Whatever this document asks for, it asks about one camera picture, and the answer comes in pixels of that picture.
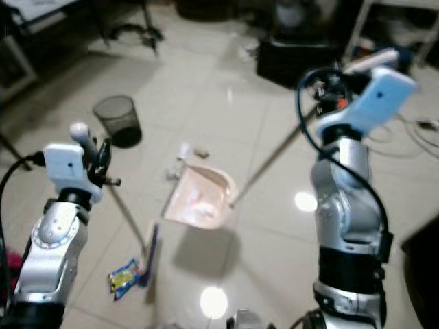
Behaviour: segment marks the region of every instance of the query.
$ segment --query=furniture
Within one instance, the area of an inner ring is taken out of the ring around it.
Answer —
[[[399,7],[410,7],[410,8],[422,8],[430,9],[439,12],[439,0],[363,0],[363,5],[357,16],[357,22],[351,34],[351,39],[344,52],[343,60],[344,62],[349,62],[351,60],[352,51],[354,46],[358,43],[361,31],[363,29],[364,23],[368,17],[368,13],[372,5],[391,5]],[[439,15],[436,22],[430,29],[430,32],[425,36],[424,43],[420,48],[419,52],[414,58],[412,65],[424,64],[425,58],[430,52],[433,44],[435,43],[439,32]]]

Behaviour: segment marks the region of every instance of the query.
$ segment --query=tile floor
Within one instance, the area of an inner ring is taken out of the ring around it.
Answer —
[[[49,141],[68,141],[75,120],[86,121],[101,136],[91,108],[105,96],[128,94],[137,104],[143,140],[132,149],[114,149],[110,172],[122,178],[121,196],[143,232],[160,221],[163,243],[155,285],[148,292],[135,287],[113,302],[106,276],[138,254],[139,246],[105,193],[91,214],[63,328],[144,329],[172,321],[185,328],[225,328],[238,308],[287,328],[316,306],[311,289],[318,270],[315,223],[312,213],[299,211],[293,201],[298,191],[312,192],[309,171],[315,154],[302,138],[222,229],[205,232],[164,222],[160,212],[171,190],[165,168],[182,141],[207,148],[207,162],[242,186],[296,123],[294,94],[257,77],[253,64],[238,59],[237,47],[252,40],[243,25],[192,23],[163,7],[153,8],[153,15],[167,37],[159,59],[140,47],[115,47],[122,57],[89,53],[12,104],[1,122],[14,144],[29,153]],[[416,70],[415,77],[420,94],[404,105],[403,114],[434,117],[439,74],[426,68]],[[405,290],[399,244],[438,211],[439,164],[419,150],[399,121],[372,137],[375,186],[396,234],[386,267],[387,328],[420,328]],[[2,152],[1,172],[11,163]],[[23,251],[45,200],[53,195],[44,171],[15,175],[3,201],[11,247]],[[200,296],[210,286],[227,296],[222,316],[207,317],[200,307]]]

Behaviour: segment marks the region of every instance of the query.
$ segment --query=dustpan handle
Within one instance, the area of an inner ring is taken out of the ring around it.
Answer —
[[[315,117],[317,112],[317,104],[308,111],[307,115],[304,117],[305,124],[311,122],[312,118]],[[256,170],[255,173],[250,177],[250,179],[244,184],[244,187],[237,191],[230,201],[230,207],[233,208],[242,199],[242,197],[247,194],[247,192],[252,188],[254,183],[256,183],[259,178],[267,171],[268,168],[283,154],[283,152],[300,136],[302,133],[300,129],[300,123],[289,133],[283,142],[273,151],[272,155]]]

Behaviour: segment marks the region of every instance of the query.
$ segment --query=pink dustpan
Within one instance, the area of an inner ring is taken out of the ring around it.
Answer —
[[[202,164],[187,164],[163,217],[207,230],[219,228],[231,211],[229,204],[236,191],[227,173]]]

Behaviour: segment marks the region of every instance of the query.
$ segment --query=dustpan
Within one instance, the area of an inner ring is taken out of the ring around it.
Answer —
[[[227,173],[189,162],[169,197],[163,218],[214,230],[227,219],[236,192],[235,182]]]

